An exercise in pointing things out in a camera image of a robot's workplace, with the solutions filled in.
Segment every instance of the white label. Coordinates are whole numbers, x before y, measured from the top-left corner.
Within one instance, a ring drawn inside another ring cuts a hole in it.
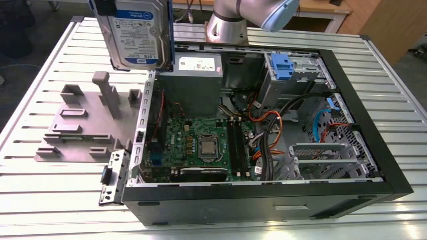
[[[151,12],[118,10],[112,28],[122,58],[131,64],[158,62],[155,16]]]
[[[255,101],[255,102],[254,102],[254,106],[258,107],[258,108],[260,108],[260,107],[262,107],[262,104],[260,104],[258,101]]]
[[[256,166],[256,167],[255,167],[255,173],[259,174],[259,175],[262,175],[262,174],[263,174],[263,168],[259,167],[259,166]]]
[[[179,59],[179,70],[215,72],[215,58],[182,57]]]

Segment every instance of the blue drive bay latch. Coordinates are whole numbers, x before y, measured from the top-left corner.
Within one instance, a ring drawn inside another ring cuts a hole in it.
[[[294,74],[294,62],[287,54],[271,54],[271,65],[280,81],[291,80]]]

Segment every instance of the hard drive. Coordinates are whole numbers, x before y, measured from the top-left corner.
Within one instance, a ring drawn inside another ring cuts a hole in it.
[[[172,0],[90,0],[115,70],[174,69]]]

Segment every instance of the green circuit board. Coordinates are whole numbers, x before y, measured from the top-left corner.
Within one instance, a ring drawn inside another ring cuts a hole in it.
[[[247,142],[246,136],[254,131],[251,122],[242,122],[243,139],[236,141]],[[203,158],[202,142],[215,142],[216,156]],[[250,149],[246,147],[247,165],[251,166]],[[171,168],[222,168],[228,170],[228,181],[251,181],[252,177],[232,174],[232,163],[228,142],[228,121],[226,119],[184,119],[168,120],[166,134],[166,150],[162,157],[162,166],[154,167],[158,172],[155,182],[168,182],[163,177]]]

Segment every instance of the motherboard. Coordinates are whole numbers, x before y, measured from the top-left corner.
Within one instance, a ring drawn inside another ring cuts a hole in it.
[[[254,124],[242,119],[171,118],[164,150],[148,154],[144,179],[154,183],[256,179],[247,142]]]

